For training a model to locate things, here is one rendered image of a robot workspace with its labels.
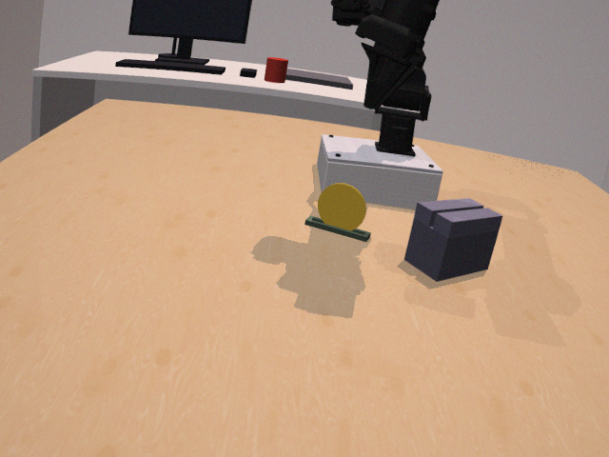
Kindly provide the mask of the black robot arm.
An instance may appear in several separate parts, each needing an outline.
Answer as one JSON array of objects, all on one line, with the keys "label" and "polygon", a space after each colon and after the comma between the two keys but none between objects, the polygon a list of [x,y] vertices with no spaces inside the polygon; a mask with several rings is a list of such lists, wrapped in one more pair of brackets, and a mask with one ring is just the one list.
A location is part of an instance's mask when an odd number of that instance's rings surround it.
[{"label": "black robot arm", "polygon": [[[341,26],[358,26],[369,14],[383,17],[388,0],[331,0],[332,20]],[[416,68],[416,67],[415,67]],[[415,156],[412,149],[416,119],[427,121],[431,94],[425,85],[426,74],[417,69],[374,113],[382,113],[378,152]],[[402,111],[400,109],[417,112]]]}]

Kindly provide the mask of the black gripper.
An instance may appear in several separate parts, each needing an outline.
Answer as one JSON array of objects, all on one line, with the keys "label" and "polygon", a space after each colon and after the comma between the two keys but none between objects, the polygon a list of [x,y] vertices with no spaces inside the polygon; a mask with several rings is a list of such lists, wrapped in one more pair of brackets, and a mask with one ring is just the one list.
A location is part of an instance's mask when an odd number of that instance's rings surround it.
[{"label": "black gripper", "polygon": [[[436,17],[436,0],[388,0],[383,17],[363,17],[356,35],[369,58],[364,106],[377,110],[417,69],[422,70],[422,50],[430,22]],[[414,66],[414,67],[413,67]],[[416,68],[415,68],[416,67]]]}]

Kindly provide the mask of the gold coin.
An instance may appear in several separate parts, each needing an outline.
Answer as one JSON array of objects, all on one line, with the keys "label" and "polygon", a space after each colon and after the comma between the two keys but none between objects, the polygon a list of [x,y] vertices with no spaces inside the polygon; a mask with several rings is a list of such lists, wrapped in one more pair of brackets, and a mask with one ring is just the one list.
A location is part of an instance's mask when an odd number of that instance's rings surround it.
[{"label": "gold coin", "polygon": [[361,193],[345,183],[324,189],[318,200],[318,212],[325,224],[347,230],[359,227],[366,216]]}]

